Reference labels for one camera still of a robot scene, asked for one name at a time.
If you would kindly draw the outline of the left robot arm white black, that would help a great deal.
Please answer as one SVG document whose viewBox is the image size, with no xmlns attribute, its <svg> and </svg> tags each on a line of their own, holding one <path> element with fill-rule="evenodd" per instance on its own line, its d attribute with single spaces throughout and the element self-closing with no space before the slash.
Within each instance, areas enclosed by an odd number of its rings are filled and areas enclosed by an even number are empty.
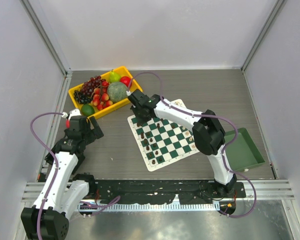
<svg viewBox="0 0 300 240">
<path fill-rule="evenodd" d="M 30 240 L 64 240 L 70 218 L 80 201 L 92 199 L 97 193 L 94 176 L 90 174 L 78 174 L 70 187 L 67 184 L 84 161 L 86 146 L 104 134 L 94 117 L 77 115 L 67 122 L 64 137 L 47 155 L 52 166 L 41 193 L 32 207 L 25 207 L 21 212 L 21 221 Z"/>
</svg>

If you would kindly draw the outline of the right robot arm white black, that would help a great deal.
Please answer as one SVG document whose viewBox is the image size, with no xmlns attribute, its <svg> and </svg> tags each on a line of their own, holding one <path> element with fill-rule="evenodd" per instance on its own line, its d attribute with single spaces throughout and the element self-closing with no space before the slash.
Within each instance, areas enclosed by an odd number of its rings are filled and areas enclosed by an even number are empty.
<svg viewBox="0 0 300 240">
<path fill-rule="evenodd" d="M 209 159 L 217 193 L 228 197 L 234 192 L 237 176 L 231 169 L 224 150 L 225 130 L 213 111 L 193 111 L 157 94 L 149 97 L 139 89 L 127 91 L 127 98 L 132 103 L 130 109 L 140 125 L 158 118 L 172 121 L 189 130 L 196 148 Z"/>
</svg>

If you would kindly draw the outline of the green white chess board mat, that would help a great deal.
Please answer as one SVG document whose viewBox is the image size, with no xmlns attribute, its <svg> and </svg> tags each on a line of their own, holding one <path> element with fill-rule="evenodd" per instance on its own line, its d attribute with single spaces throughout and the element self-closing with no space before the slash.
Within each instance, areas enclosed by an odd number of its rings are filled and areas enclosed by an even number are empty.
<svg viewBox="0 0 300 240">
<path fill-rule="evenodd" d="M 199 152 L 193 134 L 185 127 L 163 118 L 153 118 L 137 127 L 137 118 L 127 118 L 148 171 L 153 172 Z"/>
</svg>

